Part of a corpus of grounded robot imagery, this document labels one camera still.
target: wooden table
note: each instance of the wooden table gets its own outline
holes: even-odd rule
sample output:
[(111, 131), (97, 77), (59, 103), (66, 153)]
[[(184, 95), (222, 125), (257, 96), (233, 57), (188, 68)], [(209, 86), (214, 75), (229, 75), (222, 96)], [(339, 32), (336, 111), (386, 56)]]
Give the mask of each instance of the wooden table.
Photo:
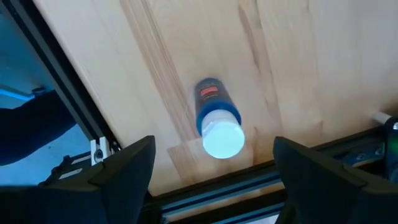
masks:
[[(396, 0), (35, 0), (122, 146), (153, 134), (153, 195), (368, 129), (398, 103)], [(236, 157), (195, 129), (193, 87), (217, 77), (243, 117)]]

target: wood grain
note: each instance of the wood grain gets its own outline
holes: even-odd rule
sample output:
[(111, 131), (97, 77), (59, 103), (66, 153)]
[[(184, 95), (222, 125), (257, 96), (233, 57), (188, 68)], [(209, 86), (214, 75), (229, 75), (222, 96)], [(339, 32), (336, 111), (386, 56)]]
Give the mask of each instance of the wood grain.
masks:
[[(121, 145), (156, 136), (153, 195), (268, 161), (276, 135), (312, 146), (397, 108), (394, 0), (35, 3)], [(206, 77), (243, 117), (245, 148), (228, 160), (195, 130)]]

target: bottle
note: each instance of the bottle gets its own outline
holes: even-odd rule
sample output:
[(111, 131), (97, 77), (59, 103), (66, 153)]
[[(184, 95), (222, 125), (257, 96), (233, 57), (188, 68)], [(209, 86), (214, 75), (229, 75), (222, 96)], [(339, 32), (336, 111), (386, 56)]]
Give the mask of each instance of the bottle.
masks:
[(197, 130), (205, 151), (217, 158), (235, 156), (244, 146), (241, 115), (223, 83), (206, 78), (195, 87)]

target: red label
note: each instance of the red label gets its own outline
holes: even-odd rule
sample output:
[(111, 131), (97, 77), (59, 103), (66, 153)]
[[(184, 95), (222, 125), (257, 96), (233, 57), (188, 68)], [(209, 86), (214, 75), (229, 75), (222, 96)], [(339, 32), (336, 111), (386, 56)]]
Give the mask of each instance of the red label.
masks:
[(202, 90), (202, 91), (200, 92), (200, 95), (201, 95), (201, 96), (204, 96), (204, 95), (206, 95), (206, 94), (208, 94), (208, 93), (215, 92), (215, 91), (218, 91), (217, 87), (215, 87), (215, 86), (213, 86), (213, 87), (208, 87), (208, 88), (205, 88), (204, 90)]

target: metal frame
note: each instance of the metal frame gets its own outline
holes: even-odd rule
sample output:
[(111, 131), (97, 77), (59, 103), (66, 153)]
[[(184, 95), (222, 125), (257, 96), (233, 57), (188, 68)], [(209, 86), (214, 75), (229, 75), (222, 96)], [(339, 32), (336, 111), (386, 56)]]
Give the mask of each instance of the metal frame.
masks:
[[(0, 0), (0, 11), (10, 18), (22, 34), (22, 38), (28, 43), (32, 53), (46, 68), (57, 93), (87, 138), (92, 140), (105, 136), (110, 142), (116, 142), (117, 147), (120, 147), (34, 3), (25, 0)], [(376, 146), (383, 142), (385, 139), (382, 128), (375, 128), (322, 144), (313, 149), (341, 159), (361, 152), (364, 146)], [(374, 174), (384, 171), (380, 160), (361, 165), (359, 168)], [(157, 197), (147, 194), (140, 222), (163, 223), (168, 215), (198, 208), (278, 182), (280, 182), (278, 171), (274, 162), (270, 161)], [(279, 190), (173, 223), (251, 222), (281, 212), (286, 198), (285, 190)]]

